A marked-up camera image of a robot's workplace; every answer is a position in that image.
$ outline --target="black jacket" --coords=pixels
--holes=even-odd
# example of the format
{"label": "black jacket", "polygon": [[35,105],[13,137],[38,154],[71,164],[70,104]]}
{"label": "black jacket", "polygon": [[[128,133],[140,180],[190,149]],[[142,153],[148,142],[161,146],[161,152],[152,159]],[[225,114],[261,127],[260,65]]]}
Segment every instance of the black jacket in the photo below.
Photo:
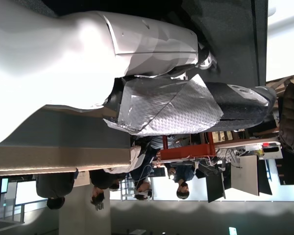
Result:
{"label": "black jacket", "polygon": [[281,144],[294,153],[294,84],[290,83],[283,98],[282,114],[280,117]]}
{"label": "black jacket", "polygon": [[74,173],[39,174],[36,179],[36,191],[43,198],[59,198],[68,195],[74,185]]}

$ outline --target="dark hair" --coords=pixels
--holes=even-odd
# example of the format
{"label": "dark hair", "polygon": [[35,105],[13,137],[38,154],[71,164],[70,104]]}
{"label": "dark hair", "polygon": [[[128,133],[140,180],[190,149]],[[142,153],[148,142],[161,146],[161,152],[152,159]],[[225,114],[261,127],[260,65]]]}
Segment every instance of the dark hair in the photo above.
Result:
{"label": "dark hair", "polygon": [[57,210],[63,206],[64,202],[65,202],[64,197],[53,198],[53,199],[48,198],[47,207],[49,207],[49,209],[51,210]]}
{"label": "dark hair", "polygon": [[134,196],[137,200],[140,200],[140,201],[145,201],[148,199],[148,197],[144,196],[144,195],[140,195],[140,194],[137,194]]}
{"label": "dark hair", "polygon": [[91,204],[96,206],[96,205],[101,204],[103,200],[104,200],[104,193],[102,192],[102,193],[98,194],[97,197],[92,197]]}
{"label": "dark hair", "polygon": [[120,185],[118,185],[118,184],[113,184],[109,187],[109,189],[113,192],[118,191],[119,188],[120,188]]}
{"label": "dark hair", "polygon": [[189,195],[190,195],[190,192],[179,192],[179,191],[176,191],[176,196],[179,199],[185,200],[186,198],[188,198]]}

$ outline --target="jacket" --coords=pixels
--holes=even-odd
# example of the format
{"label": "jacket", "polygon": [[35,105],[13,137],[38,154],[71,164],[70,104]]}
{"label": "jacket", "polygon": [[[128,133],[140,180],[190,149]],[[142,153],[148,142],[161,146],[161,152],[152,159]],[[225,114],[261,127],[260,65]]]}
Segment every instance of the jacket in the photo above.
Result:
{"label": "jacket", "polygon": [[290,83],[283,98],[279,136],[281,144],[294,153],[294,84]]}

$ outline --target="red object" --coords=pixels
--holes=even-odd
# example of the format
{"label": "red object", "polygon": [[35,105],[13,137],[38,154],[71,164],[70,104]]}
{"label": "red object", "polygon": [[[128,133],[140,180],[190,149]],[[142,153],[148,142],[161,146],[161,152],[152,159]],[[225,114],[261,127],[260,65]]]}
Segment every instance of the red object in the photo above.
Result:
{"label": "red object", "polygon": [[210,145],[207,143],[198,145],[188,145],[179,148],[163,149],[160,150],[160,154],[162,161],[200,157],[204,158],[207,156],[214,156],[214,154],[211,153]]}
{"label": "red object", "polygon": [[162,136],[163,149],[168,149],[168,137]]}
{"label": "red object", "polygon": [[215,149],[215,145],[214,145],[214,138],[212,136],[212,132],[208,132],[208,140],[209,140],[211,154],[216,155],[216,149]]}
{"label": "red object", "polygon": [[216,155],[216,149],[213,141],[213,136],[211,132],[208,132],[208,143],[198,144],[198,145],[188,145],[180,148],[170,148],[168,149],[168,138],[167,136],[162,136],[163,140],[163,150],[160,150],[161,160],[182,160],[188,158],[204,158],[204,157],[214,157]]}

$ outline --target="white wall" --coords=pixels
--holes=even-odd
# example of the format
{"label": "white wall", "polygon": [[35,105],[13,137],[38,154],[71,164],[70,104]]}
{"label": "white wall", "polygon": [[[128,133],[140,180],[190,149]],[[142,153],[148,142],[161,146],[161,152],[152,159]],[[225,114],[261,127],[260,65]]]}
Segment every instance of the white wall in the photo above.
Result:
{"label": "white wall", "polygon": [[111,201],[113,233],[294,235],[294,202]]}
{"label": "white wall", "polygon": [[111,235],[109,191],[105,191],[104,208],[96,211],[90,203],[93,186],[73,188],[60,209],[60,235]]}

